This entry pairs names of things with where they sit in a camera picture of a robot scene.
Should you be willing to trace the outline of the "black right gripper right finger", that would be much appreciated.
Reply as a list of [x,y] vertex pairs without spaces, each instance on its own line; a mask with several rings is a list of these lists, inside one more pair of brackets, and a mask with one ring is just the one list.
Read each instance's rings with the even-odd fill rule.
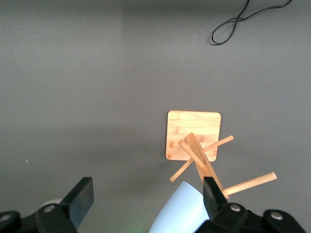
[[304,233],[305,230],[287,212],[266,210],[258,216],[237,203],[225,199],[213,177],[204,177],[203,200],[209,220],[197,233]]

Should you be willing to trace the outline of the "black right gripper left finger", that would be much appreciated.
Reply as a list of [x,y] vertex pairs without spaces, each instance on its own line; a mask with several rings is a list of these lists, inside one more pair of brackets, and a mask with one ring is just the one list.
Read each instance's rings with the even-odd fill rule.
[[59,203],[43,205],[21,217],[17,211],[0,214],[2,233],[76,233],[94,202],[93,179],[83,177]]

